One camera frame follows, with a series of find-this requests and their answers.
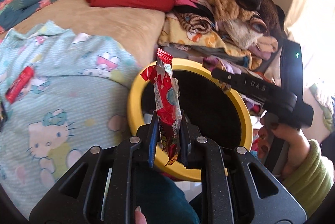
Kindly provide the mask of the right hand dark nails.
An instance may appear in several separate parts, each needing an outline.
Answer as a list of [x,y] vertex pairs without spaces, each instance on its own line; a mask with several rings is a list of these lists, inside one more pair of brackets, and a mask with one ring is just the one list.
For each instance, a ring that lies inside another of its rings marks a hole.
[[[262,127],[258,131],[259,141],[257,143],[257,155],[262,159],[269,152],[270,143],[268,141],[268,130],[265,127],[265,116],[261,117],[259,122]],[[271,123],[270,128],[277,138],[283,139],[289,144],[287,161],[280,175],[280,178],[285,180],[306,160],[310,152],[310,145],[301,130],[277,122]]]

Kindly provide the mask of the left hand painted nails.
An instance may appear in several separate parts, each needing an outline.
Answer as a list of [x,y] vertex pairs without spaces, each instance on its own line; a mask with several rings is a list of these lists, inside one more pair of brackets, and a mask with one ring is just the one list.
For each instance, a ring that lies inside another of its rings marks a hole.
[[147,220],[139,206],[135,207],[135,224],[147,224]]

